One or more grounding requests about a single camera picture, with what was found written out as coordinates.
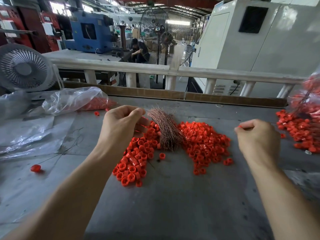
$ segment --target workbench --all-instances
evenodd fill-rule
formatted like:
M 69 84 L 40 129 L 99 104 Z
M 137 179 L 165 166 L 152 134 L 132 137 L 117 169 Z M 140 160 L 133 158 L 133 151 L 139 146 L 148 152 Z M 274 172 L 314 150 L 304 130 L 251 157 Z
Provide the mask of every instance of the workbench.
M 123 53 L 123 57 L 119 58 L 111 55 L 100 55 L 94 53 L 86 53 L 77 50 L 63 49 L 53 52 L 48 52 L 42 54 L 46 58 L 61 59 L 86 59 L 86 60 L 103 60 L 103 61 L 116 61 L 116 62 L 127 62 L 131 56 L 131 52 L 127 51 Z M 85 79 L 87 83 L 98 84 L 98 82 L 103 81 L 108 84 L 110 78 L 116 74 L 116 72 L 106 72 L 98 70 L 79 70 L 79 69 L 70 69 L 70 68 L 60 68 L 59 74 L 62 78 L 72 78 L 72 79 Z M 116 77 L 117 84 L 119 83 L 119 77 Z
M 110 176 L 84 239 L 273 239 L 233 130 L 240 122 L 253 118 L 275 124 L 279 109 L 133 97 L 110 99 L 119 105 L 145 109 L 159 106 L 175 112 L 177 122 L 213 126 L 231 139 L 229 151 L 235 163 L 211 163 L 205 175 L 195 176 L 193 161 L 184 150 L 166 152 L 166 159 L 160 162 L 157 158 L 161 151 L 156 150 L 141 188 L 123 187 L 115 176 Z M 98 141 L 104 113 L 100 112 L 99 117 L 93 111 L 72 113 L 75 119 L 55 154 L 0 161 L 0 238 L 36 210 L 89 155 Z M 291 138 L 282 139 L 281 146 L 281 168 L 309 201 L 318 204 L 319 156 L 295 149 Z M 30 172 L 32 165 L 46 159 L 41 164 L 43 174 Z

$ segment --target machine vent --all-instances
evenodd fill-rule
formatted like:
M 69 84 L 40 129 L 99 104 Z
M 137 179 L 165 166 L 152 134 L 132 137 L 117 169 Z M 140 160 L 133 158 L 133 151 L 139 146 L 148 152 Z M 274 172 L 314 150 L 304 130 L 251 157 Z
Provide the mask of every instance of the machine vent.
M 267 7 L 248 6 L 244 13 L 239 32 L 258 34 L 268 9 Z

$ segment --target ceiling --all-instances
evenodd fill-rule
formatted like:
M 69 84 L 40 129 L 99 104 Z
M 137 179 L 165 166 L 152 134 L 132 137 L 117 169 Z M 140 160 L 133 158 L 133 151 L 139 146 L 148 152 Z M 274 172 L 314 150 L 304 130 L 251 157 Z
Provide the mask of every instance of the ceiling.
M 233 1 L 233 0 L 224 0 L 225 3 Z M 129 6 L 129 7 L 134 7 L 134 10 L 136 13 L 143 13 L 144 9 L 147 7 L 147 4 L 144 2 L 135 2 L 135 1 L 129 1 L 129 2 L 123 2 L 125 6 Z M 192 8 L 192 7 L 185 7 L 185 6 L 181 6 L 181 5 L 173 5 L 168 7 L 165 4 L 159 4 L 159 3 L 155 3 L 155 6 L 162 8 L 162 9 L 166 9 L 169 13 L 174 13 L 174 14 L 178 14 L 178 15 L 182 15 L 186 18 L 189 19 L 198 19 L 201 18 L 202 16 L 211 14 L 212 12 L 212 8 Z

